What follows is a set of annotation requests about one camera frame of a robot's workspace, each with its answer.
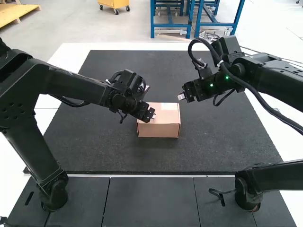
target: brown cardboard box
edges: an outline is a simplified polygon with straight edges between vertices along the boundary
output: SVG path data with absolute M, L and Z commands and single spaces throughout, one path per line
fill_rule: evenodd
M 138 137 L 178 138 L 180 133 L 179 103 L 149 103 L 156 111 L 149 123 L 137 120 Z

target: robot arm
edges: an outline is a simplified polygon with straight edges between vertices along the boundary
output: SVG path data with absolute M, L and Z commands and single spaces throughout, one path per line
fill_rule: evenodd
M 189 45 L 188 52 L 199 78 L 184 84 L 179 100 L 185 99 L 190 103 L 195 99 L 200 102 L 214 97 L 214 105 L 218 106 L 233 91 L 242 92 L 248 88 L 253 94 L 257 91 L 266 93 L 303 112 L 302 70 L 266 53 L 245 57 L 235 36 L 220 38 L 211 46 L 205 42 L 193 40 Z M 191 47 L 194 43 L 204 43 L 209 47 L 215 65 L 220 67 L 218 72 L 212 73 L 207 63 L 193 56 Z M 217 96 L 228 90 L 231 91 L 215 104 Z M 273 110 L 259 94 L 255 96 L 269 113 L 303 135 L 302 126 Z M 261 163 L 238 171 L 235 174 L 236 202 L 244 210 L 255 212 L 260 208 L 264 192 L 303 190 L 302 171 L 303 160 Z
M 73 107 L 90 103 L 107 107 L 121 115 L 121 123 L 127 114 L 149 122 L 155 112 L 143 101 L 149 87 L 129 70 L 115 73 L 107 83 L 87 78 L 11 50 L 1 40 L 0 52 L 0 131 L 36 180 L 44 208 L 58 210 L 68 198 L 68 177 L 37 127 L 34 107 L 39 95 L 50 94 Z M 67 98 L 83 102 L 76 104 Z

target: black panel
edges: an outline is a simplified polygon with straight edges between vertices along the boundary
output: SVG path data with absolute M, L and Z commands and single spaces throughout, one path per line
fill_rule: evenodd
M 280 192 L 264 194 L 260 210 L 252 214 L 238 207 L 234 193 L 224 195 L 223 207 L 218 198 L 208 192 L 209 188 L 220 191 L 234 189 L 233 177 L 201 177 L 194 180 L 202 227 L 296 226 Z
M 208 192 L 209 188 L 222 191 L 234 189 L 233 177 L 194 178 L 201 227 L 256 227 L 254 217 L 238 207 L 234 193 L 224 195 L 225 207 L 217 197 Z
M 253 216 L 258 227 L 296 226 L 280 192 L 265 193 L 260 212 L 254 213 Z
M 46 227 L 100 227 L 108 185 L 109 178 L 70 177 L 69 200 L 51 213 Z
M 7 223 L 10 227 L 43 227 L 48 214 L 42 210 L 39 190 L 34 179 L 30 178 L 10 213 Z
M 212 64 L 209 52 L 196 56 Z M 105 80 L 130 69 L 151 86 L 148 102 L 177 102 L 182 85 L 198 78 L 186 51 L 91 51 L 80 73 Z M 45 133 L 69 173 L 230 173 L 281 158 L 244 93 L 219 107 L 212 100 L 180 103 L 179 139 L 138 138 L 136 119 L 96 105 L 62 104 Z
M 104 227 L 199 227 L 192 178 L 112 178 Z

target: concrete floor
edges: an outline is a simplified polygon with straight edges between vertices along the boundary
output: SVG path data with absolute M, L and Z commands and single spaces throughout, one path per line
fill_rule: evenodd
M 12 48 L 24 50 L 47 61 L 62 43 L 100 42 L 173 42 L 176 36 L 150 39 L 150 3 L 131 0 L 131 11 L 120 10 L 118 16 L 105 7 L 100 11 L 97 0 L 21 0 L 40 4 L 42 11 L 29 13 L 19 25 L 0 29 L 0 37 Z M 239 0 L 221 0 L 218 20 L 232 21 Z M 303 61 L 303 19 L 301 3 L 294 0 L 246 0 L 237 37 L 241 45 Z M 166 21 L 165 13 L 155 21 Z M 187 17 L 173 17 L 187 22 Z

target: blue metal rack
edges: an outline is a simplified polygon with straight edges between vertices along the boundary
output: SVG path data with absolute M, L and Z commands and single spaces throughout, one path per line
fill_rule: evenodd
M 210 6 L 209 3 L 207 3 L 207 1 L 204 0 L 200 0 L 197 4 L 195 2 L 195 5 L 199 6 L 199 10 L 198 10 L 198 15 L 197 15 L 197 23 L 196 23 L 196 30 L 195 30 L 195 38 L 199 37 L 199 31 L 200 31 L 200 26 L 228 26 L 228 27 L 232 27 L 232 32 L 231 35 L 234 35 L 239 23 L 239 19 L 240 19 L 240 15 L 244 6 L 244 2 L 245 0 L 240 0 L 239 2 L 239 6 L 238 6 L 238 10 L 234 19 L 233 23 L 221 23 L 218 22 L 215 18 L 215 15 L 217 15 L 218 12 L 218 8 L 219 8 L 219 3 L 220 0 L 216 0 L 215 3 L 216 5 L 216 9 L 214 11 L 214 13 L 212 13 L 207 6 Z M 202 15 L 202 11 L 205 11 L 206 14 L 208 15 L 209 19 L 211 20 L 211 22 L 201 22 L 201 15 Z
M 171 27 L 171 28 L 186 28 L 186 39 L 190 38 L 191 26 L 193 21 L 194 15 L 194 4 L 191 4 L 190 13 L 188 16 L 188 23 L 187 24 L 177 24 L 173 23 L 170 7 L 180 7 L 180 16 L 183 16 L 183 9 L 184 9 L 184 0 L 181 1 L 169 1 L 169 0 L 151 0 L 151 38 L 155 37 L 155 28 L 156 27 Z M 156 7 L 166 7 L 167 15 L 168 15 L 168 23 L 167 24 L 155 24 L 154 23 L 154 16 Z
M 220 4 L 220 0 L 214 0 L 214 1 L 205 1 L 204 3 L 207 6 L 213 6 L 215 7 L 215 11 L 214 11 L 214 15 L 216 16 L 218 13 L 218 9 L 219 9 L 219 4 Z M 195 6 L 199 6 L 200 5 L 200 1 L 195 1 Z M 186 5 L 186 15 L 189 14 L 190 12 L 190 6 L 191 6 L 191 2 L 188 2 L 188 4 Z

